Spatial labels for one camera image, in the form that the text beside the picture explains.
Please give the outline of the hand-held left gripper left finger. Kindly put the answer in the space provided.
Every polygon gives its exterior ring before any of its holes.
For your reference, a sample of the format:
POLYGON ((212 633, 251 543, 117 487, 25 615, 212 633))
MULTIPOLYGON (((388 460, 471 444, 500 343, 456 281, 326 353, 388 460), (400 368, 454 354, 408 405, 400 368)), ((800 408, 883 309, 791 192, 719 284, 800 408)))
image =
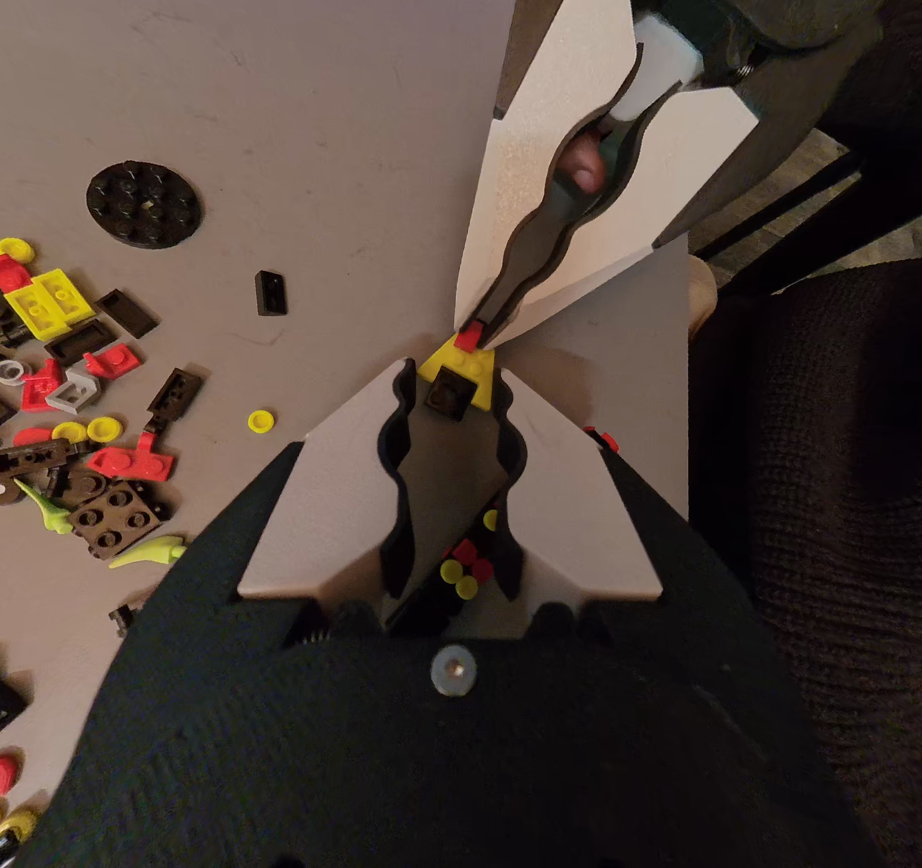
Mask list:
POLYGON ((241 597, 309 598, 326 613, 359 600, 377 615, 400 598, 415 559, 400 467, 416 395, 416 364, 399 359, 305 436, 241 597))

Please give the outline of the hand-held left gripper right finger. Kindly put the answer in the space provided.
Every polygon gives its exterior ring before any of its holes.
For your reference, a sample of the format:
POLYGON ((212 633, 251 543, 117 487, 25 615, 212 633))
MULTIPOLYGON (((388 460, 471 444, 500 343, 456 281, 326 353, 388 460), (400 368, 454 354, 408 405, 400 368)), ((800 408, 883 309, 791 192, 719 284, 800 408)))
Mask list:
POLYGON ((654 601, 662 584, 602 449, 511 371, 504 418, 524 444, 524 469, 505 498, 510 534, 524 555, 519 595, 532 616, 545 603, 580 613, 599 600, 654 601))

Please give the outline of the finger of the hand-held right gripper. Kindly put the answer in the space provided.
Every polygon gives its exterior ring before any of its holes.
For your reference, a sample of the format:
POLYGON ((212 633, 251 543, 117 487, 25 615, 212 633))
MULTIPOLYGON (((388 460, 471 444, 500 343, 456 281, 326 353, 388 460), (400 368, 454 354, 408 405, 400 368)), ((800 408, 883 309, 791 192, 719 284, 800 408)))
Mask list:
MULTIPOLYGON (((635 67, 605 113, 622 104, 642 77, 647 48, 653 49, 653 67, 667 70, 655 40, 636 40, 636 47, 635 67)), ((733 90, 691 86, 682 63, 677 57, 672 62, 672 80, 664 82, 656 73, 646 104, 632 118, 616 120, 609 187, 571 221, 546 225, 556 236, 542 247, 528 234, 551 218, 550 183, 534 219, 513 241, 496 288, 478 309, 484 324, 480 348, 492 349, 535 328, 645 258, 663 229, 755 129, 755 114, 733 90)))
POLYGON ((496 288, 563 148, 614 104, 636 61, 631 0, 561 0, 513 99, 490 125, 455 290, 457 330, 496 288))

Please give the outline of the black square lego piece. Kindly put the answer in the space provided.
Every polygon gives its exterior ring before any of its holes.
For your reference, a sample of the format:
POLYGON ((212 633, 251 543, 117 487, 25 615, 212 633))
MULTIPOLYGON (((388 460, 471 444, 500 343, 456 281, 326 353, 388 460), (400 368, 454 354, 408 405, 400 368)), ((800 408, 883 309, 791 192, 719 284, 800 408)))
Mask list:
POLYGON ((460 423, 478 391, 476 382, 442 366, 436 373, 425 406, 446 420, 460 423))

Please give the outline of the yellow wedge lego plate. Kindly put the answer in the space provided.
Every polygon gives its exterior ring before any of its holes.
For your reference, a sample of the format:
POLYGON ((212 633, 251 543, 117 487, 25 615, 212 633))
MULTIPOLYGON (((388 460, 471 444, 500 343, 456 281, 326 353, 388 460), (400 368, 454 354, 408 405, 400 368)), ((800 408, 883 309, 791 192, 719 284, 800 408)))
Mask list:
POLYGON ((455 376, 464 378, 475 386, 470 405, 484 413, 489 413, 492 406, 495 353, 493 350, 483 350, 476 346, 468 351, 464 346, 471 346, 471 344, 459 344, 459 336, 460 334, 455 333, 448 342, 431 355, 418 368, 418 375, 431 384, 435 383, 442 369, 447 369, 455 376))

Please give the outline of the black red yellow lego assembly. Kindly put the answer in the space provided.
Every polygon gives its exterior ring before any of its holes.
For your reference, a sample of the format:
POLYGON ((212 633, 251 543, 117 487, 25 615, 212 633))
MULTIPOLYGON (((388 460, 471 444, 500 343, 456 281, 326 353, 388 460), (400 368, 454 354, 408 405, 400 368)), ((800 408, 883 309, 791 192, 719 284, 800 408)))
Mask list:
POLYGON ((384 630, 397 638, 423 638, 443 634, 457 615, 496 578, 502 563, 497 532, 500 493, 481 505, 463 535, 400 602, 386 619, 384 630))

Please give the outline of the pile of lego pieces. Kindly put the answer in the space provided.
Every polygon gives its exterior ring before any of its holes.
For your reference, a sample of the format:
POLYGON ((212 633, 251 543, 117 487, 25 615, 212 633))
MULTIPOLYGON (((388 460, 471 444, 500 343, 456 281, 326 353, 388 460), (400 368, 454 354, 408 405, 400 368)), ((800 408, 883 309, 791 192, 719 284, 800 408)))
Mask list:
POLYGON ((26 240, 1 242, 2 423, 53 414, 54 425, 22 425, 2 446, 2 505, 28 497, 46 530, 75 535, 92 557, 116 569, 136 562, 173 565, 182 536, 154 532, 169 517, 154 491, 171 477, 175 459, 158 439, 187 412, 203 379, 175 368, 147 407, 146 424, 123 444, 124 424, 112 415, 82 417, 111 383, 141 367, 98 312, 139 340, 158 321, 116 289, 92 305, 61 269, 31 270, 26 240))

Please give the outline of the small black lego tile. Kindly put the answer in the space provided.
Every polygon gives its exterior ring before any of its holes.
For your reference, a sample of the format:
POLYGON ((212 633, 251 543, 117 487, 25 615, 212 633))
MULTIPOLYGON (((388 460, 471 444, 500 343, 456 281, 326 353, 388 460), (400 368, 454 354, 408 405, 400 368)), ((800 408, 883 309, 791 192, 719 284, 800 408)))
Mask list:
POLYGON ((290 311, 286 280, 280 273, 260 270, 255 275, 255 297, 260 317, 281 318, 290 311))

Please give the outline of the black round lego plate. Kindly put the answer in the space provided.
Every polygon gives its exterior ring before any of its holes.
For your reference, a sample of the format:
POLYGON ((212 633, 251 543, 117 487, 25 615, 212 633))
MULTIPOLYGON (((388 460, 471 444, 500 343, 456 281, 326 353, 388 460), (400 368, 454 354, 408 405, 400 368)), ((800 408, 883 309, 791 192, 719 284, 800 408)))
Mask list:
POLYGON ((200 199, 189 182, 166 166, 126 160, 94 175, 86 208, 111 238, 144 250, 165 250, 188 240, 202 221, 200 199))

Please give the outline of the yellow lego piece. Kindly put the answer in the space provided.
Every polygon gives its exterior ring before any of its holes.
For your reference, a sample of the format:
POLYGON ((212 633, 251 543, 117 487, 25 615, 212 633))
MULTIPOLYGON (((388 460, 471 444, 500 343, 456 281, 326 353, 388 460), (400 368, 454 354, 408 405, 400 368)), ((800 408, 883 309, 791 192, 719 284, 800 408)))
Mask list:
POLYGON ((20 808, 11 812, 1 822, 1 858, 12 857, 34 833, 40 819, 40 813, 30 808, 20 808))

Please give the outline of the person's right hand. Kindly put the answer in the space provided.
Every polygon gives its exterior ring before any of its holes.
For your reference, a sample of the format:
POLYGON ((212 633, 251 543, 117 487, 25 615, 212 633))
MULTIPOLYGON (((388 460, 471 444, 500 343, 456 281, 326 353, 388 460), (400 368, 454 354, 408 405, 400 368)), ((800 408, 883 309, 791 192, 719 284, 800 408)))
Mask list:
POLYGON ((558 161, 558 170, 587 195, 597 193, 606 179, 600 142, 601 135, 596 129, 581 131, 566 145, 558 161))

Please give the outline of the person's black knitted sweater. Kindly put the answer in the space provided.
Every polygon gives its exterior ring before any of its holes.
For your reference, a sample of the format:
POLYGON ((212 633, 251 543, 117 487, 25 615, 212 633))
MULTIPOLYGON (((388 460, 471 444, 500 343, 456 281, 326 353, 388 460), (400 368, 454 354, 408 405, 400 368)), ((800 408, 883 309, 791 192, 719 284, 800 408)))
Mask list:
POLYGON ((920 270, 728 298, 689 362, 691 524, 773 633, 890 866, 920 866, 920 270))

